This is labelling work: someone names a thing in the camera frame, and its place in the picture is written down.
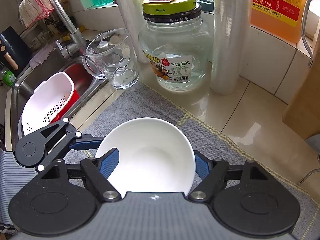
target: bowl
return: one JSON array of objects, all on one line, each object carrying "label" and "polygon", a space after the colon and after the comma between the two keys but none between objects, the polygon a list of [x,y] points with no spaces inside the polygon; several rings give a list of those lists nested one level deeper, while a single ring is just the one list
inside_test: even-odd
[{"label": "bowl", "polygon": [[187,137],[157,118],[137,118],[114,128],[100,144],[96,158],[119,150],[119,164],[108,181],[122,198],[127,191],[184,192],[191,189],[196,162]]}]

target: gray cloth mat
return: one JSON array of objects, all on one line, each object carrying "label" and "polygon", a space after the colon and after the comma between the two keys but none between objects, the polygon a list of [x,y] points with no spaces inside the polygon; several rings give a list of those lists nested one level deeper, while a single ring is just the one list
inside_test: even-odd
[{"label": "gray cloth mat", "polygon": [[[160,118],[177,126],[187,136],[193,149],[200,151],[209,159],[221,158],[235,165],[243,165],[245,160],[253,159],[234,144],[230,138],[196,119],[185,109],[162,97],[141,82],[127,89],[108,106],[84,131],[84,134],[92,134],[95,137],[105,136],[123,122],[140,117]],[[95,156],[96,151],[96,149],[71,150],[64,159],[66,163],[79,163],[84,158]],[[301,214],[293,230],[293,235],[301,240],[319,239],[319,204],[302,188],[263,164],[262,166],[277,178],[300,203]],[[192,188],[196,187],[200,181],[201,179],[196,174]],[[72,183],[83,186],[81,181],[74,180]]]}]

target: barcode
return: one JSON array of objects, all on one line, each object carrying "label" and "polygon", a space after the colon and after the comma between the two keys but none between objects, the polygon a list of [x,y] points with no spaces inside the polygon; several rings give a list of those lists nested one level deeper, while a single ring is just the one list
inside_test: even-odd
[{"label": "barcode", "polygon": [[181,81],[188,81],[188,76],[183,77],[173,77],[174,81],[181,82]]}]

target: orange liquid bottle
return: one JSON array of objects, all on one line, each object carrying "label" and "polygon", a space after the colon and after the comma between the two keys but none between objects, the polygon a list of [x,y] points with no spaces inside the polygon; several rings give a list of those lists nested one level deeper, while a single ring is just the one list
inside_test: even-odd
[{"label": "orange liquid bottle", "polygon": [[306,0],[252,0],[251,24],[297,43],[305,3]]}]

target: black air fryer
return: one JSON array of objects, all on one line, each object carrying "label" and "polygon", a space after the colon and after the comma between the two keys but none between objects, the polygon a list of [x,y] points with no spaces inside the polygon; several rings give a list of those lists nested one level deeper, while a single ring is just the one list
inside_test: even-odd
[{"label": "black air fryer", "polygon": [[31,50],[10,26],[0,34],[0,61],[17,77],[31,59]]}]

